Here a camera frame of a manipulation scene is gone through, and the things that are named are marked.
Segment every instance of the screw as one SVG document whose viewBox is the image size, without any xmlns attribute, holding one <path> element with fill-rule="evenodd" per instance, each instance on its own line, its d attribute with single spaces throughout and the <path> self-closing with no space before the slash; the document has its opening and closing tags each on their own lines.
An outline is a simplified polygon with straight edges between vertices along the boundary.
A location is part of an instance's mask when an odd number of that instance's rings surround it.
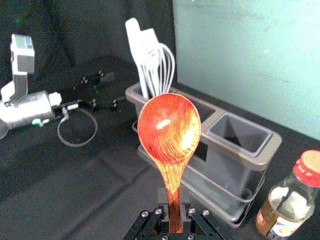
<svg viewBox="0 0 320 240">
<path fill-rule="evenodd" d="M 207 215 L 210 214 L 210 211 L 209 211 L 208 209 L 204 209 L 204 210 L 202 211 L 202 214 L 203 214 L 204 216 L 207 216 Z"/>
<path fill-rule="evenodd" d="M 143 217 L 143 218 L 145 218 L 146 216 L 148 216 L 149 215 L 149 212 L 148 211 L 142 211 L 142 213 L 141 213 L 141 216 Z"/>
<path fill-rule="evenodd" d="M 194 239 L 195 239 L 195 236 L 194 236 L 192 233 L 189 233 L 189 234 L 186 236 L 186 239 L 188 239 L 188 240 L 194 240 Z"/>
<path fill-rule="evenodd" d="M 188 209 L 188 213 L 190 213 L 190 214 L 194 214 L 195 212 L 196 212 L 196 209 L 194 207 L 190 207 Z"/>
<path fill-rule="evenodd" d="M 159 215 L 162 213 L 162 210 L 161 208 L 157 208 L 155 211 L 154 211 L 155 214 Z"/>
<path fill-rule="evenodd" d="M 169 237 L 168 237 L 167 234 L 164 234 L 164 235 L 162 235 L 162 237 L 161 237 L 161 240 L 168 240 L 168 239 L 169 239 Z"/>
</svg>

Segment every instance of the whisk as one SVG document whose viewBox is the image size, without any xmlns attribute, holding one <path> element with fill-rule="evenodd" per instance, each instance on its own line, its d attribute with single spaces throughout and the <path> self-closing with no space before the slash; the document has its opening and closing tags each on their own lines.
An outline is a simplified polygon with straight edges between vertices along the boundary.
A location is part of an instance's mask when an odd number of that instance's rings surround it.
<svg viewBox="0 0 320 240">
<path fill-rule="evenodd" d="M 152 97 L 169 92 L 175 67 L 175 57 L 169 47 L 163 43 L 159 43 L 147 54 L 141 68 Z"/>
</svg>

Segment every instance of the red bottle cap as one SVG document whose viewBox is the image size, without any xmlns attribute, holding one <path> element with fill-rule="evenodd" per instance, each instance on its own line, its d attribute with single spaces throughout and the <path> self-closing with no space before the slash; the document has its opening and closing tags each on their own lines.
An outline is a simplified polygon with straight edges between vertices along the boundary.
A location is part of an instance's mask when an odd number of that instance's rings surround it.
<svg viewBox="0 0 320 240">
<path fill-rule="evenodd" d="M 308 150 L 295 162 L 293 173 L 304 184 L 320 188 L 320 150 Z"/>
</svg>

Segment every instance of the bottle label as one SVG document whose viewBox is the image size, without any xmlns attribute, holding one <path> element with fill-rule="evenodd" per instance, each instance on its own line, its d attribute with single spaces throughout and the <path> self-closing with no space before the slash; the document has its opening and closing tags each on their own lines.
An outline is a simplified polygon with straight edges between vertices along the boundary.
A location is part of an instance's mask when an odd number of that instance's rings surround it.
<svg viewBox="0 0 320 240">
<path fill-rule="evenodd" d="M 303 221 L 288 221 L 279 216 L 266 236 L 268 239 L 272 240 L 285 240 L 291 236 L 303 223 Z"/>
</svg>

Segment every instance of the black backdrop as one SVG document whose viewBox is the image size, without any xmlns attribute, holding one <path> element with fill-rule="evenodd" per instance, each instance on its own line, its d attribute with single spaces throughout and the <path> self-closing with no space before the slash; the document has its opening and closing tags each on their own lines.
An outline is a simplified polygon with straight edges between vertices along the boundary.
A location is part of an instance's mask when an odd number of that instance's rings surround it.
<svg viewBox="0 0 320 240">
<path fill-rule="evenodd" d="M 12 33 L 33 40 L 30 92 L 64 88 L 67 82 L 53 73 L 92 58 L 111 56 L 132 63 L 125 29 L 125 21 L 132 17 L 142 30 L 154 28 L 158 40 L 175 52 L 171 0 L 0 0 L 0 16 L 0 87 L 12 79 Z"/>
</svg>

